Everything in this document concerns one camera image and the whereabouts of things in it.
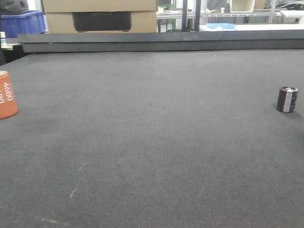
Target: white mark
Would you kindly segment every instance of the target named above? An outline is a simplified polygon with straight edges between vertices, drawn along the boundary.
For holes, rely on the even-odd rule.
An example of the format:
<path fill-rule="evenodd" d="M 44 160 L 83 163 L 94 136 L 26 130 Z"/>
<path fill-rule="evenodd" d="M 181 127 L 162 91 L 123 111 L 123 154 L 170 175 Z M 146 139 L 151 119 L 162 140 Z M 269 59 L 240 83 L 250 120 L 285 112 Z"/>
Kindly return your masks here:
<path fill-rule="evenodd" d="M 33 150 L 26 150 L 26 151 L 13 151 L 13 153 L 28 153 L 28 152 L 34 152 Z"/>
<path fill-rule="evenodd" d="M 70 195 L 70 198 L 72 198 L 72 197 L 73 197 L 73 195 L 74 195 L 75 191 L 76 191 L 76 189 L 74 189 L 74 190 L 72 191 L 72 193 L 71 193 L 71 195 Z"/>
<path fill-rule="evenodd" d="M 51 220 L 51 219 L 48 219 L 48 218 L 40 218 L 40 217 L 37 217 L 37 216 L 35 216 L 35 218 L 37 218 L 37 219 L 39 219 L 39 220 L 41 220 L 41 221 L 44 221 L 44 222 L 61 224 L 61 225 L 63 225 L 63 226 L 70 226 L 70 225 L 67 224 L 67 223 L 57 222 L 57 221 L 55 221 L 55 220 Z"/>
<path fill-rule="evenodd" d="M 85 164 L 83 164 L 83 165 L 81 166 L 81 168 L 79 169 L 79 171 L 81 171 L 81 170 L 82 170 L 82 168 L 83 168 L 85 165 L 86 165 L 86 163 L 85 163 Z"/>
<path fill-rule="evenodd" d="M 38 219 L 40 219 L 41 221 L 44 221 L 44 222 L 49 222 L 49 223 L 59 223 L 57 221 L 54 221 L 54 220 L 51 220 L 51 219 L 47 219 L 47 218 L 39 218 L 39 217 L 36 217 Z"/>

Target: black capacitor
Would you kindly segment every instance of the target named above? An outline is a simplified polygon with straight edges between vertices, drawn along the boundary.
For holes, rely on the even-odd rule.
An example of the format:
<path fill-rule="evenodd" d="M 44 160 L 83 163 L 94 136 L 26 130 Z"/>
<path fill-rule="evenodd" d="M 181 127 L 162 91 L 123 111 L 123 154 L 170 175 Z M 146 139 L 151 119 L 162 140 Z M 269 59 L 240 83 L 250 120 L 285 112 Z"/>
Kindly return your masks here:
<path fill-rule="evenodd" d="M 292 87 L 281 87 L 276 109 L 283 113 L 292 113 L 295 109 L 297 96 L 298 89 Z"/>

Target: table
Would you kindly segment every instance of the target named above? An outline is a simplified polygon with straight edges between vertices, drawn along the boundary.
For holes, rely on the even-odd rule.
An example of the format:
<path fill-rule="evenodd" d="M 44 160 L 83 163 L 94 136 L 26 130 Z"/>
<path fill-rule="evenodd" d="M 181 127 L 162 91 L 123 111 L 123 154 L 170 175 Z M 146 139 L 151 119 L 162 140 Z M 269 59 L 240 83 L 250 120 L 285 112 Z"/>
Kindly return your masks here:
<path fill-rule="evenodd" d="M 303 227 L 303 60 L 54 53 L 1 66 L 19 113 L 0 120 L 0 226 Z M 292 114 L 275 109 L 288 85 Z"/>

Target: blue plastic bin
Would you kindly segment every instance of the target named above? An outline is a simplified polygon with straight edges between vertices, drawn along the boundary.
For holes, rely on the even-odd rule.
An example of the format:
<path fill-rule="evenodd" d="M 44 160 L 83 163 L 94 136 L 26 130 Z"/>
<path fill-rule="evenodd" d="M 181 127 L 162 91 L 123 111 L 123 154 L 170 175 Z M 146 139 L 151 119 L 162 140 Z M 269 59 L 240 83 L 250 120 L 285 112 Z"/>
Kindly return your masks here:
<path fill-rule="evenodd" d="M 26 10 L 22 15 L 2 15 L 1 31 L 6 38 L 17 38 L 21 33 L 42 33 L 46 30 L 41 10 Z"/>

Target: blue object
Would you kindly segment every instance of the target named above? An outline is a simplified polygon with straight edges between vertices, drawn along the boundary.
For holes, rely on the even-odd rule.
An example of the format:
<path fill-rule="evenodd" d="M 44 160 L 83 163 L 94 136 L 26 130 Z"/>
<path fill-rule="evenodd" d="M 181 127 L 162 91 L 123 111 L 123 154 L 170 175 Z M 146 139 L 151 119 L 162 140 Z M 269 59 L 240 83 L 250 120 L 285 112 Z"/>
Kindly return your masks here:
<path fill-rule="evenodd" d="M 2 15 L 1 31 L 6 38 L 17 38 L 22 33 L 42 33 L 46 30 L 41 10 L 25 10 L 22 15 Z"/>
<path fill-rule="evenodd" d="M 229 23 L 208 23 L 207 27 L 210 29 L 215 29 L 217 27 L 222 27 L 223 29 L 235 29 L 236 25 Z"/>

